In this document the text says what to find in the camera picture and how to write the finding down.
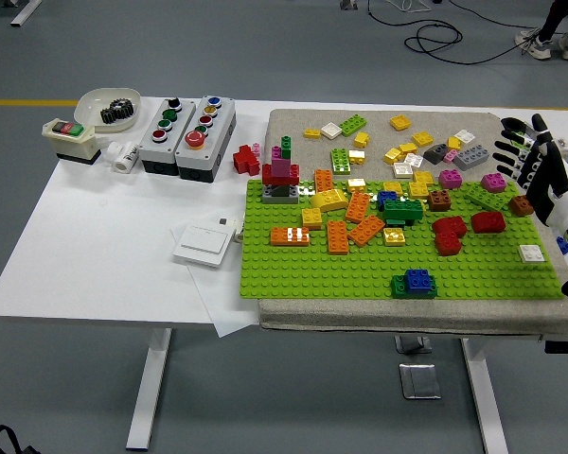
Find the robot right hand white shell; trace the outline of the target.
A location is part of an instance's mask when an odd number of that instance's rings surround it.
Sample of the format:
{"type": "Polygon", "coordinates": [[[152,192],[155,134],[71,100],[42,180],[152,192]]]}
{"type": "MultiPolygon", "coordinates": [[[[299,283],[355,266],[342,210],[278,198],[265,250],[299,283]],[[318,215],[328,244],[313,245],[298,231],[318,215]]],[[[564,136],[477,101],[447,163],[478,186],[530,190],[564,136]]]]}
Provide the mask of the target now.
{"type": "Polygon", "coordinates": [[[557,229],[568,241],[568,164],[539,114],[531,123],[506,117],[501,120],[504,141],[497,141],[492,154],[496,169],[517,183],[537,218],[557,229]]]}

